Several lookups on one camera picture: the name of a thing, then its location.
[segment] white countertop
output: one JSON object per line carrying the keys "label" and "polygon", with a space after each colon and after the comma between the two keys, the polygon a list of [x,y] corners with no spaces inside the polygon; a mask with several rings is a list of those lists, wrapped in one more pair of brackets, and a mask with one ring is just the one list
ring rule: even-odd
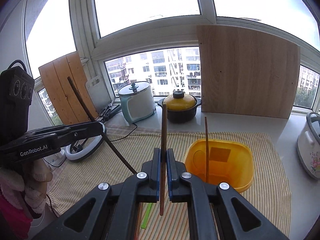
{"label": "white countertop", "polygon": [[[292,193],[290,240],[302,240],[320,214],[320,181],[312,179],[301,166],[297,154],[297,138],[305,125],[306,117],[291,114],[290,118],[248,116],[237,114],[201,113],[198,108],[193,120],[184,124],[168,121],[168,130],[204,132],[204,116],[207,116],[209,132],[264,132],[268,133],[283,163]],[[122,113],[108,124],[128,125]],[[161,129],[161,108],[153,116],[136,123],[138,127]]]}

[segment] window frame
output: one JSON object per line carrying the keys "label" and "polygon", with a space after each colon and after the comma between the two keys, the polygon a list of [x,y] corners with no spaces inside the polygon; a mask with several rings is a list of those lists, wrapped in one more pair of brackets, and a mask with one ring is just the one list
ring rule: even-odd
{"label": "window frame", "polygon": [[[199,46],[196,35],[196,26],[199,24],[245,27],[285,38],[300,46],[300,64],[320,73],[320,51],[305,41],[270,25],[240,18],[217,17],[214,0],[198,0],[198,3],[201,15],[153,20],[100,38],[94,0],[69,0],[70,20],[76,49],[83,61],[87,79],[101,75],[110,100],[119,101],[104,65],[105,61],[154,50]],[[319,108],[320,92],[318,90],[312,109],[293,106],[292,111],[318,112]]]}

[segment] light wood panel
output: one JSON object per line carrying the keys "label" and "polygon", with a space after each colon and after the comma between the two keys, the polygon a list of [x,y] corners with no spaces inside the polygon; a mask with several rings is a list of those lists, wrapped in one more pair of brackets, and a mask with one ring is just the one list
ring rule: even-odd
{"label": "light wood panel", "polygon": [[247,28],[197,26],[202,112],[289,118],[300,47]]}
{"label": "light wood panel", "polygon": [[54,69],[53,62],[49,62],[39,68],[39,72],[44,83],[48,96],[64,124],[78,123],[64,92],[60,85],[59,78]]}
{"label": "light wood panel", "polygon": [[86,104],[87,108],[89,109],[90,113],[93,117],[97,118],[99,114],[94,107],[92,100],[89,96],[89,93],[85,87],[85,83],[87,82],[87,77],[85,76],[83,66],[81,64],[81,60],[79,57],[79,53],[77,51],[71,52],[66,55],[68,64],[72,73],[72,78],[77,86],[77,89]]}
{"label": "light wood panel", "polygon": [[67,98],[69,104],[71,105],[72,110],[75,116],[77,117],[78,122],[87,122],[88,116],[85,113],[84,109],[82,108],[81,104],[79,103],[78,98],[74,94],[68,81],[68,76],[72,78],[72,74],[70,71],[67,57],[62,56],[60,58],[55,59],[53,61],[53,65],[57,73],[62,90],[65,94],[65,97]]}

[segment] brown stick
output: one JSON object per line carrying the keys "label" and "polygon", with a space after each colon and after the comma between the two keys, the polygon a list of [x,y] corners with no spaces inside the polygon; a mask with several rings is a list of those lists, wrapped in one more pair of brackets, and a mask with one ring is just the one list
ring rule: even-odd
{"label": "brown stick", "polygon": [[[85,105],[81,95],[79,94],[76,86],[74,85],[72,79],[70,77],[68,77],[68,81],[69,84],[74,92],[74,94],[76,95],[76,97],[78,98],[79,103],[81,104],[82,108],[84,109],[85,113],[87,114],[87,116],[89,117],[91,122],[97,122],[97,120],[95,120],[92,116],[92,114],[90,113],[89,109],[87,108],[87,106]],[[113,150],[113,152],[118,156],[118,158],[122,161],[122,163],[133,173],[133,174],[137,174],[137,172],[135,171],[134,168],[132,168],[132,166],[126,161],[126,159],[121,155],[121,153],[117,150],[117,148],[112,144],[112,142],[109,140],[109,138],[105,135],[104,132],[101,132],[101,136],[104,139],[104,141],[109,145],[109,147],[111,148],[111,150]]]}
{"label": "brown stick", "polygon": [[209,139],[208,139],[208,124],[207,117],[204,117],[205,126],[205,182],[209,182]]}
{"label": "brown stick", "polygon": [[165,188],[165,160],[167,152],[167,104],[162,104],[161,124],[161,166],[160,166],[160,216],[164,212],[164,188]]}

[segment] balcony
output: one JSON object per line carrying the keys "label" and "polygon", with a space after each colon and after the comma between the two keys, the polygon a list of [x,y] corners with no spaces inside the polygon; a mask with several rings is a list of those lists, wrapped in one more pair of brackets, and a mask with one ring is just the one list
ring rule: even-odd
{"label": "balcony", "polygon": [[201,76],[200,71],[194,71],[194,72],[190,72],[189,75],[187,75],[187,78],[196,78],[196,77],[200,77],[200,76]]}
{"label": "balcony", "polygon": [[186,61],[200,61],[200,56],[186,56]]}
{"label": "balcony", "polygon": [[118,64],[118,65],[107,67],[108,72],[113,71],[113,70],[123,70],[123,69],[125,69],[125,65],[123,65],[123,64]]}
{"label": "balcony", "polygon": [[156,77],[166,77],[167,76],[167,72],[156,72],[155,76]]}

